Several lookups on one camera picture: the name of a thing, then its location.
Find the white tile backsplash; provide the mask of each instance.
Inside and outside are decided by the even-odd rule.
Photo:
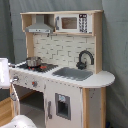
[[[94,56],[94,37],[38,34],[33,36],[34,55],[42,57],[44,62],[76,67],[79,53],[88,50]],[[87,61],[87,69],[94,70],[88,55],[82,56]]]

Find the wooden play kitchen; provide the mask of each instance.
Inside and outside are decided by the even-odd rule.
[[[37,70],[22,62],[10,68],[17,79],[10,89],[13,116],[26,115],[37,128],[105,128],[106,86],[115,77],[102,71],[102,13],[21,13],[27,57],[41,57],[42,65]],[[78,70],[82,51],[89,54]]]

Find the door handle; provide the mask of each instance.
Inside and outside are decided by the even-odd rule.
[[[59,30],[59,26],[57,26],[57,21],[59,20],[59,16],[58,17],[56,17],[56,19],[55,19],[55,27],[56,27],[56,30]]]
[[[48,117],[49,119],[52,119],[52,115],[50,114],[50,108],[51,108],[51,101],[48,102]]]
[[[16,97],[14,97],[14,96],[15,96],[15,93],[12,92],[12,93],[10,94],[10,97],[11,97],[11,99],[12,99],[13,101],[16,101]]]

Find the sink basin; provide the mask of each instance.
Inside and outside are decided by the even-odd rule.
[[[87,70],[79,70],[74,68],[64,67],[55,72],[53,72],[54,76],[63,77],[67,79],[82,81],[93,75],[93,72]]]

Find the microwave window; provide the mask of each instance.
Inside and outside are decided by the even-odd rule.
[[[62,29],[77,29],[77,18],[76,17],[62,18]]]

